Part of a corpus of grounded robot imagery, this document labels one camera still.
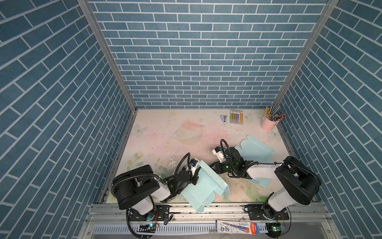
blue brick wall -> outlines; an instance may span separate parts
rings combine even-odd
[[[343,238],[381,238],[382,1],[340,0],[282,101]]]
[[[130,113],[76,0],[0,1],[0,238],[78,236]]]
[[[91,0],[139,108],[263,108],[327,0]]]

metal corner post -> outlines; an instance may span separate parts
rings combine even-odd
[[[284,97],[285,93],[287,92],[289,86],[292,84],[293,80],[295,79],[297,72],[300,70],[306,57],[308,56],[310,50],[312,49],[314,43],[316,42],[318,36],[320,35],[320,33],[322,31],[322,29],[324,28],[326,22],[328,21],[330,15],[332,14],[334,8],[337,6],[338,1],[339,0],[328,0],[328,2],[326,3],[317,23],[314,25],[314,27],[311,31],[311,34],[309,35],[308,39],[306,40],[305,45],[304,45],[301,53],[297,57],[295,64],[292,66],[292,69],[290,70],[288,76],[286,77],[283,86],[281,87],[278,95],[276,96],[276,99],[274,101],[275,105],[280,104],[280,102],[281,102],[282,98]]]
[[[101,28],[98,25],[97,19],[96,19],[95,15],[93,13],[93,10],[89,4],[89,1],[88,0],[78,0],[78,4],[79,4],[82,12],[84,13],[84,16],[85,16],[90,28],[93,31],[95,39],[97,40],[99,46],[101,47],[102,52],[105,55],[107,63],[109,64],[110,69],[112,70],[112,72],[115,76],[115,79],[117,80],[118,85],[120,86],[120,88],[123,92],[123,95],[126,98],[127,103],[129,104],[132,111],[135,112],[136,107],[135,107],[135,104],[133,102],[133,99],[131,98],[131,96],[127,90],[127,87],[126,87],[126,84],[122,78],[121,72],[119,71],[117,64],[115,63],[114,57],[113,57],[113,55],[109,49],[109,46],[106,43],[104,35],[102,34]]]

brick wallpaper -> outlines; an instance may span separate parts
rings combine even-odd
[[[282,101],[343,238],[382,238],[382,1],[340,0]]]
[[[326,1],[90,2],[139,108],[263,108]]]
[[[0,1],[0,238],[78,236],[130,113],[76,0]]]

black mounting plate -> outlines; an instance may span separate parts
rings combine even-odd
[[[248,211],[249,219],[251,221],[255,220],[268,220],[268,218],[264,217],[263,210],[261,209],[263,203],[259,204],[248,204],[245,206],[245,210]],[[289,220],[289,214],[286,208],[281,210],[278,215],[278,220]]]
[[[138,213],[137,210],[132,210],[132,214],[129,215],[129,221],[146,221],[144,217],[142,217],[141,214]],[[154,215],[152,220],[155,222],[155,217],[157,218],[157,221],[164,221],[165,219],[165,213],[169,214],[170,212],[170,206],[169,205],[157,205],[157,212],[158,216]]]

pink pencil cup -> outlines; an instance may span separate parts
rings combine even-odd
[[[270,132],[271,130],[273,130],[273,128],[274,128],[279,122],[280,122],[279,120],[277,120],[277,121],[271,121],[271,120],[269,120],[267,117],[265,117],[265,115],[264,115],[264,118],[263,118],[263,120],[261,121],[260,127],[261,127],[264,131]]]

